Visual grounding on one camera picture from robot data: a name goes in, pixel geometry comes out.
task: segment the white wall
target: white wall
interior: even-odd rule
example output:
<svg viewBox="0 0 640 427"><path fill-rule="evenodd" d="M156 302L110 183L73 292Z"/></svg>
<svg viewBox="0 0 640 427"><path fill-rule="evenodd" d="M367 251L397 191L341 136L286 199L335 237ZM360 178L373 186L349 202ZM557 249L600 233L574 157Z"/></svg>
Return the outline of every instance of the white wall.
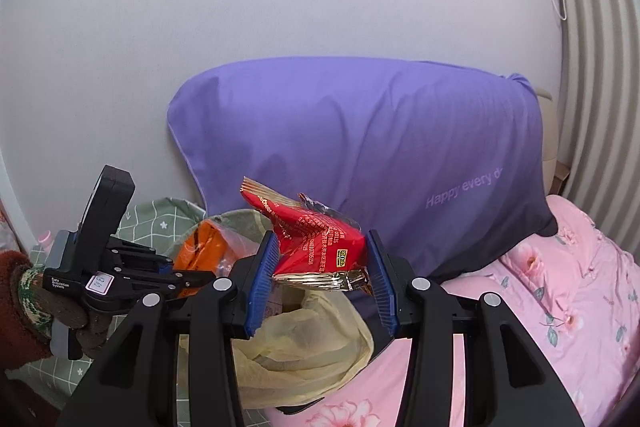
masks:
<svg viewBox="0 0 640 427"><path fill-rule="evenodd" d="M561 31L550 0L0 0L0 148L28 223L73 227L105 163L138 201L197 198L164 123L177 87L318 54L519 71L555 94Z"/></svg>

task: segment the label sticker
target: label sticker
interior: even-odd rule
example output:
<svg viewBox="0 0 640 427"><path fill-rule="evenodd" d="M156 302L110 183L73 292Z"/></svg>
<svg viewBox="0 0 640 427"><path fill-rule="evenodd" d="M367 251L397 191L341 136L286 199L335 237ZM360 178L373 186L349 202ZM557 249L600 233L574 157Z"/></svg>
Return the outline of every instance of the label sticker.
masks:
<svg viewBox="0 0 640 427"><path fill-rule="evenodd" d="M348 251L349 250L347 250L346 248L340 248L340 250L337 251L335 255L335 266L337 266L338 268L344 268L345 266L347 266Z"/></svg>
<svg viewBox="0 0 640 427"><path fill-rule="evenodd" d="M109 286L113 282L115 277L113 275L109 275L108 273L96 272L96 274L89 279L89 282L86 284L85 288L94 293L99 293L100 295L107 295L109 291Z"/></svg>
<svg viewBox="0 0 640 427"><path fill-rule="evenodd" d="M65 290L69 288L68 283L61 281L60 279L57 279L57 277L51 278L51 285L53 286L53 288L57 288L59 290Z"/></svg>

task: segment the black handle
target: black handle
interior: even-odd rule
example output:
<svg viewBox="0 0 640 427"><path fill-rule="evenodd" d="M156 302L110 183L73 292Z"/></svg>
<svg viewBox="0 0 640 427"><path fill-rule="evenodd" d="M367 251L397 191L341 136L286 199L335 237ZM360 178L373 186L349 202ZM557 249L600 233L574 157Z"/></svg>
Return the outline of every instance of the black handle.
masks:
<svg viewBox="0 0 640 427"><path fill-rule="evenodd" d="M175 352L177 337L162 331L162 304L151 294L133 307L69 398L58 427L174 425L175 384L168 385L174 357L159 355Z"/></svg>
<svg viewBox="0 0 640 427"><path fill-rule="evenodd" d="M525 427L584 427L558 375L504 300L485 293L478 299L478 312L490 372L484 382L476 379L476 389L488 391L488 400L484 421L468 425L510 427L518 419ZM479 351L471 354L481 356ZM476 357L466 357L468 365L478 367Z"/></svg>
<svg viewBox="0 0 640 427"><path fill-rule="evenodd" d="M189 406L194 427L212 425L213 419L216 425L244 426L231 339L221 318L221 306L237 292L230 279L217 279L191 297Z"/></svg>
<svg viewBox="0 0 640 427"><path fill-rule="evenodd" d="M397 427L447 426L453 388L453 324L450 296L436 283L415 279L409 297L422 304L413 337Z"/></svg>

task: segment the red snack bag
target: red snack bag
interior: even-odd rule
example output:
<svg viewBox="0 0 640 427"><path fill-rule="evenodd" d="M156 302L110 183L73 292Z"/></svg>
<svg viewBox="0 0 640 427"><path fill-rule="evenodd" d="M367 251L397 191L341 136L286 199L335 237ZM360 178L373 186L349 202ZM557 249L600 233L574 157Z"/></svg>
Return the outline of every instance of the red snack bag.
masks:
<svg viewBox="0 0 640 427"><path fill-rule="evenodd" d="M274 280L319 290L347 291L367 284L367 248L359 230L249 178L240 192L271 220L280 241L282 257Z"/></svg>

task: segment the orange package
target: orange package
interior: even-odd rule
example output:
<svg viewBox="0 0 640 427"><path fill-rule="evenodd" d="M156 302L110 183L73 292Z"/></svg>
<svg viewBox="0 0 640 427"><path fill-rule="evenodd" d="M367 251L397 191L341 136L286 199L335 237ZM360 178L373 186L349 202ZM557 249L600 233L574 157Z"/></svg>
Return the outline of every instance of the orange package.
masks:
<svg viewBox="0 0 640 427"><path fill-rule="evenodd" d="M209 219L201 222L184 242L174 261L174 270L212 271L217 276L228 275L236 260L250 253L238 255L217 227ZM184 289L180 297L197 293L198 289Z"/></svg>

